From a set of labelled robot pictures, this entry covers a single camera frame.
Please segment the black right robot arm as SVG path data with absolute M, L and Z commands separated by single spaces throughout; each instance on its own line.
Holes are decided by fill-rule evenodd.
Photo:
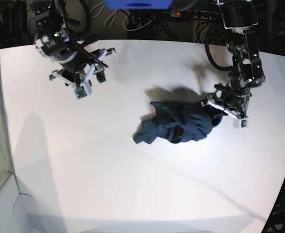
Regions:
M 80 1 L 86 14 L 87 22 L 82 32 L 70 29 L 69 25 L 79 26 L 80 22 L 70 19 L 65 9 L 64 0 L 32 0 L 31 11 L 35 15 L 36 35 L 34 45 L 43 56 L 61 65 L 50 75 L 50 80 L 61 78 L 67 86 L 79 86 L 86 76 L 85 68 L 94 66 L 97 79 L 104 82 L 101 72 L 107 65 L 100 56 L 104 50 L 88 52 L 85 47 L 98 40 L 90 34 L 91 16 L 85 1 Z

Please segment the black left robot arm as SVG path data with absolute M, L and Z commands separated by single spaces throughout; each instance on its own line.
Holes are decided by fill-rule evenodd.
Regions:
M 260 87 L 265 81 L 256 32 L 253 27 L 258 24 L 257 14 L 251 0 L 218 0 L 222 21 L 220 24 L 230 30 L 226 40 L 228 51 L 232 54 L 233 64 L 221 67 L 213 59 L 209 44 L 212 40 L 212 25 L 204 41 L 208 60 L 219 71 L 226 71 L 230 78 L 228 84 L 216 84 L 214 87 L 221 92 L 206 96 L 206 105 L 227 114 L 234 120 L 234 127 L 243 129 L 248 126 L 247 109 L 251 98 L 251 89 Z

